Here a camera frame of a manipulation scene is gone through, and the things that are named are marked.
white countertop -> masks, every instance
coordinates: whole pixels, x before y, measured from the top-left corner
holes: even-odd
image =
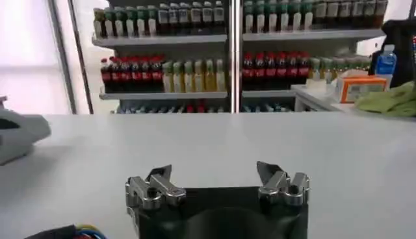
[[[414,121],[337,112],[47,119],[52,136],[0,167],[1,239],[72,223],[133,239],[128,177],[173,164],[178,186],[257,186],[257,160],[310,176],[309,239],[414,238]]]

green cloth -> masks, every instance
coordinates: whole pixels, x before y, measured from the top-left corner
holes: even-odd
[[[416,116],[416,92],[413,81],[388,92],[370,92],[356,101],[360,110],[379,112],[388,116]]]

white bottle cap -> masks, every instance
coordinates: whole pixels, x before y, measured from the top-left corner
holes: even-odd
[[[394,51],[395,50],[395,45],[385,45],[384,46],[384,51]]]

tissue box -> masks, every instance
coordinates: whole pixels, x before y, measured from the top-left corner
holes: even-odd
[[[338,102],[354,103],[359,97],[369,92],[382,92],[385,90],[387,85],[386,79],[375,77],[374,75],[357,75],[357,73],[357,71],[346,72],[345,75],[343,74],[337,80],[335,98]]]

white shelf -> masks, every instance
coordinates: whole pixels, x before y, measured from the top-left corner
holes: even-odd
[[[94,35],[92,36],[92,44],[99,47],[215,43],[225,42],[226,40],[226,34],[205,36],[149,36],[145,38],[96,38]]]
[[[243,91],[245,98],[294,97],[292,90]]]
[[[380,29],[362,30],[311,30],[296,32],[273,32],[273,33],[245,33],[242,35],[244,41],[284,41],[284,40],[323,40],[323,39],[371,39],[384,36]]]
[[[193,93],[110,93],[101,88],[100,99],[117,100],[152,100],[152,99],[224,99],[227,92],[193,92]]]

